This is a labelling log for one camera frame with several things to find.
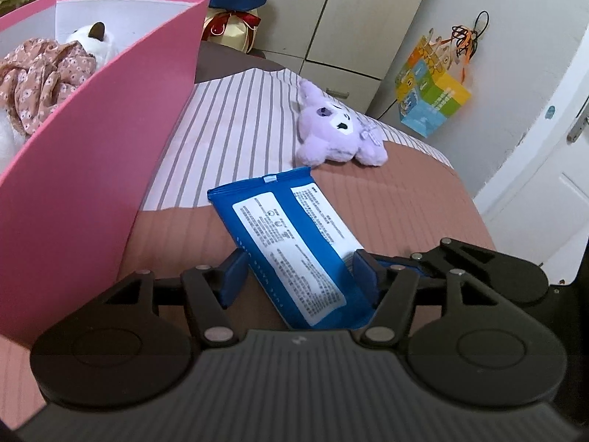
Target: gray wall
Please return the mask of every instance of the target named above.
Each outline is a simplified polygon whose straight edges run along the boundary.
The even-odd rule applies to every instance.
[[[543,113],[589,23],[589,0],[423,0],[370,116],[395,100],[395,76],[421,35],[434,27],[447,38],[453,25],[472,27],[482,10],[491,24],[470,66],[472,98],[426,140],[449,158],[472,196]],[[413,134],[396,105],[381,120]]]

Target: white label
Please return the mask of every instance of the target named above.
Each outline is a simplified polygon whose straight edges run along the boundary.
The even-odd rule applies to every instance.
[[[329,204],[328,199],[315,183],[292,188],[294,197],[313,220],[326,241],[331,244],[338,256],[351,272],[352,258],[357,249],[363,249],[342,218]]]
[[[334,281],[304,243],[274,194],[240,201],[233,210],[311,326],[346,305]]]

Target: door frame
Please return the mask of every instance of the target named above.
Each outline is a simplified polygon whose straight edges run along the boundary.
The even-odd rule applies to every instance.
[[[495,217],[540,169],[558,143],[565,140],[589,97],[589,25],[570,66],[527,134],[474,197],[483,220]],[[556,112],[547,119],[549,108]]]

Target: blue wet wipes package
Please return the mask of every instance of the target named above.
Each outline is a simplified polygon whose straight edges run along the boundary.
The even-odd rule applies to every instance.
[[[358,329],[374,310],[349,268],[361,245],[310,168],[236,181],[208,192],[261,286],[293,329]]]

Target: drawer handle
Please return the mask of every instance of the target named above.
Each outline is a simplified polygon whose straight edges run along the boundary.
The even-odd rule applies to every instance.
[[[335,91],[335,90],[330,90],[329,88],[327,88],[325,90],[325,93],[327,93],[329,96],[337,98],[337,99],[348,99],[350,97],[350,93],[342,93],[341,91]]]

